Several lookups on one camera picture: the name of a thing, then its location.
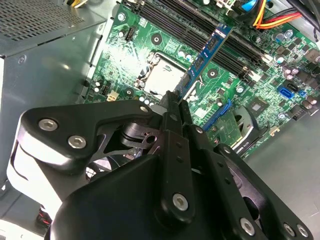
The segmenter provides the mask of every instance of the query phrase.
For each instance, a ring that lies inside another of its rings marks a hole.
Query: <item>black cable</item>
[[[314,16],[314,14],[299,0],[287,0],[289,4],[291,4],[301,15],[312,25],[314,26],[318,31],[320,31],[319,23]]]
[[[293,13],[296,13],[296,12],[297,12],[297,10],[294,7],[287,8],[285,10],[282,10],[282,11],[279,11],[279,12],[273,14],[272,16],[264,18],[263,21],[274,19],[274,18],[282,16],[282,15],[293,14]]]

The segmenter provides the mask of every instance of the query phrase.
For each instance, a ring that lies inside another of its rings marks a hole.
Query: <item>red wire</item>
[[[277,20],[280,20],[280,19],[284,19],[284,18],[287,18],[287,17],[295,17],[295,16],[299,16],[299,15],[301,15],[299,12],[294,12],[294,13],[290,13],[290,14],[287,14],[287,15],[278,16],[278,17],[269,19],[268,21],[264,22],[264,24],[269,24],[271,22],[274,22],[274,21],[277,21]]]

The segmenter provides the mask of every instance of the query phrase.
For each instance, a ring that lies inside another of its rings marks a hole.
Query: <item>blue sata port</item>
[[[295,94],[290,89],[282,85],[278,86],[276,90],[278,91],[278,93],[280,93],[282,96],[286,97],[287,99],[292,99],[295,96]]]

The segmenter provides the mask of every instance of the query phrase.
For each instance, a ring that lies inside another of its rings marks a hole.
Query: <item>orange wire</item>
[[[290,19],[286,19],[286,20],[284,20],[284,21],[282,21],[282,22],[278,22],[278,23],[276,23],[276,24],[274,24],[274,25],[271,25],[271,26],[261,26],[261,27],[259,27],[259,29],[272,29],[272,28],[274,28],[274,27],[277,27],[277,26],[279,26],[279,25],[288,23],[288,22],[290,22],[290,21],[292,21],[292,20],[294,20],[294,19],[300,18],[300,17],[301,17],[301,15],[293,16],[293,17],[291,17]]]

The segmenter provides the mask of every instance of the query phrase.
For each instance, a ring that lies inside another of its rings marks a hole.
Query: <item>green circuit board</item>
[[[198,5],[199,8],[203,8],[206,13],[222,23],[233,26],[234,31],[242,34],[247,39],[251,40],[252,37],[257,34],[252,29],[236,25],[234,21],[225,15],[226,10],[220,9],[217,11],[217,7],[214,5],[201,6],[201,2],[202,1],[195,1],[194,4]],[[147,60],[154,56],[154,54],[159,53],[167,62],[185,71],[197,56],[198,52],[181,43],[179,39],[171,36],[164,29],[132,13],[130,9],[123,5],[119,6],[117,16],[119,17],[114,19],[103,53],[101,54],[86,93],[85,103],[104,102],[111,95],[111,97],[114,97],[117,101],[139,99],[142,97],[144,101],[147,100],[151,105],[157,104],[160,101],[159,96],[135,86],[137,77],[145,68]],[[281,43],[272,40],[272,36],[276,32],[283,32],[288,29],[293,30],[293,36],[291,38]],[[131,30],[132,38],[126,40],[126,35]],[[152,41],[155,34],[160,35],[160,44],[155,44]],[[306,46],[310,49],[316,48],[316,45],[312,41],[289,24],[264,31],[260,34],[260,37],[261,41],[255,44],[272,57],[277,54],[280,46],[287,49],[297,39],[300,39],[301,41],[294,44],[294,48],[285,56],[285,61],[288,65],[299,67],[300,69],[304,69],[309,63],[305,58],[306,51],[304,48]],[[247,59],[241,56],[237,56],[237,58],[247,63],[257,75],[263,76],[253,87],[246,85],[232,73],[211,62],[201,76],[202,83],[196,85],[196,94],[188,99],[193,122],[201,127],[219,109],[216,102],[217,98],[220,98],[223,104],[225,104],[228,99],[231,100],[232,108],[225,115],[221,116],[214,126],[207,131],[207,135],[213,146],[218,142],[232,146],[241,138],[239,126],[233,115],[234,109],[241,106],[247,108],[253,107],[255,100],[258,98],[267,104],[265,109],[256,116],[259,127],[268,127],[268,129],[278,127],[281,129],[282,125],[291,119],[286,113],[294,105],[300,104],[301,101],[305,99],[298,94],[295,94],[292,99],[288,99],[277,92],[277,87],[285,81],[285,78],[281,67],[276,61],[271,61],[271,63],[268,64],[269,69],[264,72],[258,67],[250,65]],[[214,77],[210,75],[213,70],[216,73]],[[161,78],[161,76],[152,77],[158,77],[157,79],[162,86],[171,84],[171,80],[168,82],[168,75],[163,78]],[[318,92],[300,80],[294,78],[292,81],[300,90],[306,92],[307,95],[319,95]],[[96,82],[101,84],[100,90],[97,90],[97,92],[95,91],[97,87]],[[236,90],[239,86],[243,87],[243,92],[241,93]],[[246,158],[271,137],[269,130],[266,131],[242,157]]]

